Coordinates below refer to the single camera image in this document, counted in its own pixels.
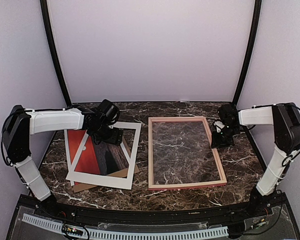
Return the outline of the clear acrylic sheet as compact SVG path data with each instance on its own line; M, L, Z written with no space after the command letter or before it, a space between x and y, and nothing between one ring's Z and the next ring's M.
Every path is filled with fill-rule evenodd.
M181 185L221 179L202 120L152 122L154 185Z

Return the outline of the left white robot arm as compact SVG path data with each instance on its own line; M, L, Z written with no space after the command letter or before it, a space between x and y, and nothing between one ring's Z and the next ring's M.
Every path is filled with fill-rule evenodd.
M48 217L57 218L61 208L32 159L30 136L61 130L84 130L95 144L120 145L123 130L113 126L119 116L120 110L109 101L93 108L73 105L60 109L27 109L15 105L1 129L3 161L15 168L23 184L41 203L41 210Z

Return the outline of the white mat board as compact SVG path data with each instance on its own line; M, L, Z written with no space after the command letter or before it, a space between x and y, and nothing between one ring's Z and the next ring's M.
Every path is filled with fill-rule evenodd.
M79 147L77 154L74 157L74 161L70 168L68 168L68 174L66 179L70 181L71 186L74 186L75 182L84 183L96 186L117 188L117 189L126 189L130 190L133 184L134 174L139 171L136 165L136 156L138 152L138 145L140 140L142 124L138 122L116 122L114 124L115 128L123 130L132 130L133 141L130 148L131 155L126 156L128 160L128 173L127 178L113 177L109 175L94 175L89 173L77 172L75 171L76 165L78 163L80 153L82 152L83 146Z

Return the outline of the pink wooden picture frame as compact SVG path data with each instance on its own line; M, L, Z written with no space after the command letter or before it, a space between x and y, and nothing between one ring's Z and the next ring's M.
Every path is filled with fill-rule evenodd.
M197 189L204 187L219 187L227 184L227 178L218 151L215 148L211 148L215 162L219 171L220 180L208 181L208 182L197 182L197 183L186 183L186 184L163 184L155 185L153 179L153 143L152 143L152 122L196 122L203 121L205 130L208 135L208 139L212 142L212 133L204 116L187 116L187 117L150 117L148 119L148 188L150 190L179 190L179 189Z

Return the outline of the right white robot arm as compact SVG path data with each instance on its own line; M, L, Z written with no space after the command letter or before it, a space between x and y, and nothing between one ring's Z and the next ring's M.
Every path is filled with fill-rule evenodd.
M258 105L243 110L224 104L217 112L219 118L213 123L215 130L211 134L213 149L234 145L233 136L242 126L273 126L275 147L272 158L245 205L245 213L256 217L265 208L265 198L275 192L290 164L300 154L300 108L293 102Z

